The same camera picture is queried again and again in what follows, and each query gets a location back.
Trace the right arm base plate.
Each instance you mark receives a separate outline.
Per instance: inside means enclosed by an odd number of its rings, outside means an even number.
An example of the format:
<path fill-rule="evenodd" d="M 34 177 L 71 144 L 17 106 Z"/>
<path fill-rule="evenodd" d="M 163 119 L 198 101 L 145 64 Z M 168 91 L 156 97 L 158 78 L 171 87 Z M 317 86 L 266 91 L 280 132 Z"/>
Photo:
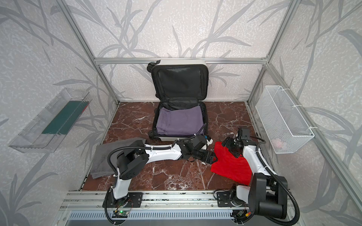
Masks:
<path fill-rule="evenodd" d="M 240 204 L 233 204 L 231 200 L 231 192 L 230 191 L 216 191 L 214 193 L 214 198 L 217 200 L 218 207 L 228 207 L 228 208 L 247 208 L 248 205 L 245 202 L 241 202 Z"/>

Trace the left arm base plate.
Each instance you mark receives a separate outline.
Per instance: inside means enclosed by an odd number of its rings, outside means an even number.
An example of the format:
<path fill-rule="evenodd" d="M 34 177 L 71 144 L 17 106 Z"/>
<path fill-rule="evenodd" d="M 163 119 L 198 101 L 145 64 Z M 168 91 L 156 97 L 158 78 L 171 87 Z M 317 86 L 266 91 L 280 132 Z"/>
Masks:
<path fill-rule="evenodd" d="M 103 208 L 139 208 L 141 206 L 143 193 L 130 192 L 121 199 L 115 199 L 113 192 L 107 193 L 107 198 L 104 200 Z"/>

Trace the purple trousers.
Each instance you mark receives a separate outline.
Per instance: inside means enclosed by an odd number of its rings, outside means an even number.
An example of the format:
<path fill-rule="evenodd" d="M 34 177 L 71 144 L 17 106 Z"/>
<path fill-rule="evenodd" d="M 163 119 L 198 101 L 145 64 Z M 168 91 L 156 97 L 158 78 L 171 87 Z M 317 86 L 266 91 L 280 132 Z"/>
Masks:
<path fill-rule="evenodd" d="M 195 106 L 190 109 L 168 110 L 162 108 L 156 123 L 159 135 L 168 136 L 191 136 L 204 131 L 204 120 L 201 107 Z"/>

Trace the red t-shirt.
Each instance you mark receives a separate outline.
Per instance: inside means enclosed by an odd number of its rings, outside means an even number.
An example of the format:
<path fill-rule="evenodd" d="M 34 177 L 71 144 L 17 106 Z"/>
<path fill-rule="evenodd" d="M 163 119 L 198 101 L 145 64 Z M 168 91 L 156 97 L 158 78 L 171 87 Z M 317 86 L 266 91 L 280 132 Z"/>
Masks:
<path fill-rule="evenodd" d="M 211 172 L 241 185 L 248 186 L 250 184 L 252 170 L 243 156 L 236 158 L 229 152 L 228 148 L 222 146 L 221 142 L 216 142 L 214 153 L 218 160 L 212 164 Z"/>

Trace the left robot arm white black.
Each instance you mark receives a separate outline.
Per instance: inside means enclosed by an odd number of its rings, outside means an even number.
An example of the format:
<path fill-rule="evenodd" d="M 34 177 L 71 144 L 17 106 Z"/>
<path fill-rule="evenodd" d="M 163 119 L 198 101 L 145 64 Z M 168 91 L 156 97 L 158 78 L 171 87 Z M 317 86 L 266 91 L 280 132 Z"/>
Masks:
<path fill-rule="evenodd" d="M 188 160 L 192 157 L 211 165 L 218 161 L 216 154 L 207 149 L 212 143 L 212 139 L 201 136 L 176 140 L 171 145 L 160 146 L 144 144 L 137 140 L 131 146 L 116 148 L 107 156 L 107 163 L 116 178 L 109 191 L 115 201 L 126 198 L 131 180 L 149 163 L 163 160 Z"/>

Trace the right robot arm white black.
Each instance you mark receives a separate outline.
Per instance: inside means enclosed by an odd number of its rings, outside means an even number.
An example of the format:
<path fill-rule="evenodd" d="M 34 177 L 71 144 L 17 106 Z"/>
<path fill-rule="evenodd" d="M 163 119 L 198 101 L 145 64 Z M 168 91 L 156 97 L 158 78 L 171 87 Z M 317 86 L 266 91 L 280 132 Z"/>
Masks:
<path fill-rule="evenodd" d="M 227 137 L 222 142 L 235 157 L 243 156 L 252 171 L 250 185 L 237 185 L 230 190 L 230 204 L 248 206 L 250 217 L 259 215 L 281 226 L 293 226 L 300 219 L 300 208 L 286 179 L 278 176 L 265 160 L 260 149 L 265 143 L 254 136 Z"/>

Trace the white hard-shell suitcase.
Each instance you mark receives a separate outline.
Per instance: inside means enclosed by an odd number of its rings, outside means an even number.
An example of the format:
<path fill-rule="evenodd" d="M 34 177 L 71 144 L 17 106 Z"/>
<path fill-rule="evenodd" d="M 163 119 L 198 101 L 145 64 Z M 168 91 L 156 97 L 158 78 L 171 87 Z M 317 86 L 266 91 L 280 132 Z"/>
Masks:
<path fill-rule="evenodd" d="M 206 135 L 208 133 L 208 115 L 203 102 L 207 96 L 209 83 L 209 69 L 206 62 L 202 59 L 161 59 L 149 63 L 147 71 L 151 74 L 156 97 L 160 100 L 155 110 L 149 138 L 174 141 L 178 138 L 191 137 L 192 135 L 159 135 L 156 123 L 162 108 L 173 111 L 190 109 L 198 105 L 202 110 L 205 128 L 202 133 L 196 135 Z"/>

